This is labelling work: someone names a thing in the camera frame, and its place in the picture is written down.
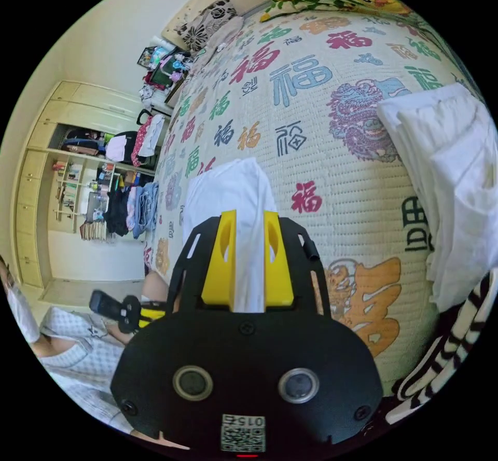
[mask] drawer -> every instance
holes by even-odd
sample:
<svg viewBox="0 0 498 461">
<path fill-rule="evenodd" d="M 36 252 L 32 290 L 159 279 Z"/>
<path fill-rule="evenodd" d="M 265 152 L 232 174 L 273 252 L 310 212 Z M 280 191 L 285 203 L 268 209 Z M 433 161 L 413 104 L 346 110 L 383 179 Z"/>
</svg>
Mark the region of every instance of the drawer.
<svg viewBox="0 0 498 461">
<path fill-rule="evenodd" d="M 19 181 L 19 192 L 17 202 L 21 205 L 36 206 L 38 200 L 38 191 L 40 189 L 40 180 L 33 177 L 21 177 Z"/>
<path fill-rule="evenodd" d="M 57 124 L 54 122 L 38 122 L 31 133 L 31 138 L 27 145 L 32 148 L 48 148 L 56 127 Z"/>
<path fill-rule="evenodd" d="M 16 230 L 34 234 L 36 231 L 36 209 L 30 205 L 17 204 Z"/>
<path fill-rule="evenodd" d="M 67 110 L 68 102 L 50 100 L 43 109 L 38 122 L 63 122 L 62 117 Z"/>
<path fill-rule="evenodd" d="M 46 153 L 28 150 L 22 166 L 22 176 L 40 179 L 43 174 L 43 168 L 45 167 L 46 161 Z"/>
<path fill-rule="evenodd" d="M 38 254 L 36 253 L 36 236 L 34 234 L 16 233 L 17 238 L 17 255 L 19 260 L 37 262 Z"/>
<path fill-rule="evenodd" d="M 52 100 L 65 100 L 68 102 L 71 100 L 74 93 L 76 93 L 79 86 L 80 83 L 78 82 L 62 81 L 53 92 L 51 98 Z"/>
<path fill-rule="evenodd" d="M 135 120 L 143 108 L 137 96 L 88 84 L 80 84 L 71 101 L 111 110 Z"/>
<path fill-rule="evenodd" d="M 21 270 L 22 282 L 26 285 L 37 286 L 43 288 L 42 276 L 40 268 L 36 262 L 19 259 L 19 268 Z"/>
</svg>

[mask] bedspread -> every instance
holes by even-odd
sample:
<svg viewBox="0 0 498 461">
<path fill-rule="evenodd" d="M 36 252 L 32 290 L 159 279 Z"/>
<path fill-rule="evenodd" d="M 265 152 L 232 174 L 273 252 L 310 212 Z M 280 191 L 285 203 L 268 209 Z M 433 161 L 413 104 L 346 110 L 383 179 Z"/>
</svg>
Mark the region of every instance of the bedspread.
<svg viewBox="0 0 498 461">
<path fill-rule="evenodd" d="M 395 20 L 316 10 L 249 18 L 182 87 L 156 172 L 146 263 L 169 281 L 191 178 L 255 157 L 280 215 L 316 243 L 334 319 L 368 345 L 390 394 L 437 311 L 425 279 L 427 220 L 376 106 L 455 81 L 469 87 L 454 59 Z"/>
</svg>

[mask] cabinet door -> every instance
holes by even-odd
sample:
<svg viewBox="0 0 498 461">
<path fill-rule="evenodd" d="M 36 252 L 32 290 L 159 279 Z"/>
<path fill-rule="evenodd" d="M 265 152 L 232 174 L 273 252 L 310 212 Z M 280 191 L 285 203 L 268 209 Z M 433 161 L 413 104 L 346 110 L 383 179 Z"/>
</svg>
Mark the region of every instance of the cabinet door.
<svg viewBox="0 0 498 461">
<path fill-rule="evenodd" d="M 43 174 L 43 168 L 47 160 L 47 154 L 41 151 L 28 150 L 21 174 L 25 177 L 35 177 L 40 179 Z"/>
<path fill-rule="evenodd" d="M 29 205 L 17 204 L 16 230 L 22 233 L 34 234 L 36 229 L 36 209 Z"/>
<path fill-rule="evenodd" d="M 74 93 L 76 93 L 80 84 L 78 82 L 62 81 L 53 92 L 52 100 L 70 101 Z"/>
<path fill-rule="evenodd" d="M 68 102 L 62 102 L 59 100 L 50 100 L 43 109 L 38 123 L 40 122 L 63 122 L 64 113 L 67 110 Z"/>
<path fill-rule="evenodd" d="M 48 148 L 56 126 L 53 122 L 38 122 L 27 145 L 31 148 Z"/>
<path fill-rule="evenodd" d="M 43 288 L 42 276 L 36 262 L 20 258 L 19 267 L 21 268 L 21 277 L 24 284 Z"/>
<path fill-rule="evenodd" d="M 38 255 L 36 253 L 36 237 L 33 234 L 21 233 L 18 231 L 16 233 L 17 238 L 17 255 L 19 260 L 29 260 L 36 262 L 38 260 Z"/>
<path fill-rule="evenodd" d="M 81 103 L 50 100 L 42 112 L 41 120 L 76 125 L 94 131 L 118 134 L 123 131 L 137 131 L 136 119 L 126 115 L 83 105 Z"/>
<path fill-rule="evenodd" d="M 19 192 L 17 201 L 21 205 L 36 206 L 38 201 L 38 190 L 40 188 L 40 180 L 32 177 L 21 177 L 19 181 Z"/>
<path fill-rule="evenodd" d="M 135 120 L 143 108 L 137 96 L 88 84 L 80 84 L 71 101 L 111 110 Z"/>
</svg>

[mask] floral pillow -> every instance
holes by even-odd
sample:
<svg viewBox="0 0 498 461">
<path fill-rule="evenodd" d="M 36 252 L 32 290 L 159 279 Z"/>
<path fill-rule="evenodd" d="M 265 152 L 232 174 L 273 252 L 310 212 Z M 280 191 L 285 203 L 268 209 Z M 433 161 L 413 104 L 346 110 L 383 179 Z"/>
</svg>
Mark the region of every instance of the floral pillow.
<svg viewBox="0 0 498 461">
<path fill-rule="evenodd" d="M 183 39 L 190 51 L 204 48 L 209 38 L 237 12 L 230 0 L 217 0 L 204 8 L 191 22 L 179 25 L 175 31 Z"/>
</svg>

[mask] qr code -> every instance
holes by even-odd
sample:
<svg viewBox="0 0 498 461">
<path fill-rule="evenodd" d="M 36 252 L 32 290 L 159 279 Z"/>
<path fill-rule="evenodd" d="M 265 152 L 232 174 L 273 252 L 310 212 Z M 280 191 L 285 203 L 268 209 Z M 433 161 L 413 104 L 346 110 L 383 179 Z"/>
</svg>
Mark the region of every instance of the qr code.
<svg viewBox="0 0 498 461">
<path fill-rule="evenodd" d="M 264 418 L 224 415 L 221 440 L 222 451 L 264 452 L 266 450 Z"/>
</svg>

